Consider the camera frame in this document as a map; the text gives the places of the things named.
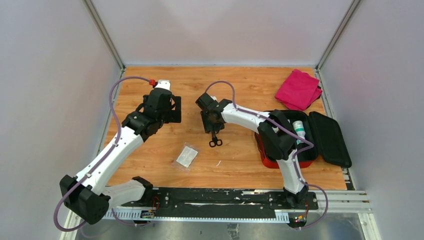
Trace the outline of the black handled scissors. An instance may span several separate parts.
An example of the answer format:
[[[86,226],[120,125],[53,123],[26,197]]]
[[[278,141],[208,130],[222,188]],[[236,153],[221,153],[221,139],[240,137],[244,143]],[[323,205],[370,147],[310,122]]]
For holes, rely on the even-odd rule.
[[[210,134],[211,134],[211,141],[209,142],[210,148],[220,147],[223,145],[223,141],[221,139],[218,139],[216,131],[212,131]]]

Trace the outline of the clear bag white gauze pad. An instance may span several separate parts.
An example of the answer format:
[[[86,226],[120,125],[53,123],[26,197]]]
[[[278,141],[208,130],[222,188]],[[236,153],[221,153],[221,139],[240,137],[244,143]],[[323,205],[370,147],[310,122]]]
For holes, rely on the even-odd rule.
[[[179,155],[171,165],[182,172],[189,173],[200,152],[201,150],[198,147],[185,142]]]

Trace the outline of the small white plastic bottle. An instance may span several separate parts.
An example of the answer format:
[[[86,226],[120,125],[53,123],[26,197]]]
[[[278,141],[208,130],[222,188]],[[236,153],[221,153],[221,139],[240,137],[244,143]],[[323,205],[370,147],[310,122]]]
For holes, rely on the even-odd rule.
[[[294,121],[292,126],[296,134],[301,138],[301,140],[297,139],[296,143],[298,145],[304,143],[304,140],[306,139],[306,131],[303,122],[301,120]]]

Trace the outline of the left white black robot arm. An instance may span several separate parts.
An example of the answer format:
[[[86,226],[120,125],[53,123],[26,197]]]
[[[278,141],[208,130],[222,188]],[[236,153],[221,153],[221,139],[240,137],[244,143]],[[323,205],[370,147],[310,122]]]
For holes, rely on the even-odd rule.
[[[65,175],[60,180],[62,198],[57,208],[65,205],[83,223],[94,225],[109,210],[127,202],[149,206],[153,201],[152,184],[144,178],[136,176],[114,186],[107,183],[127,157],[164,124],[181,121],[181,96],[161,87],[144,95],[143,102],[118,124],[118,132],[95,159],[75,176]]]

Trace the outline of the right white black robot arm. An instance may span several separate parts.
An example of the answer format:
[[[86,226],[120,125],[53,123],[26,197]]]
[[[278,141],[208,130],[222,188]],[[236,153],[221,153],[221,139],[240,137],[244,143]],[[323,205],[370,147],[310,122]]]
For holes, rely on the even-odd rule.
[[[286,204],[298,209],[306,201],[309,185],[301,174],[297,155],[313,148],[314,144],[299,136],[281,110],[255,111],[223,99],[217,101],[203,93],[196,101],[201,109],[204,131],[211,134],[209,146],[221,146],[217,133],[225,124],[235,124],[259,135],[265,153],[278,164],[283,177],[283,192]]]

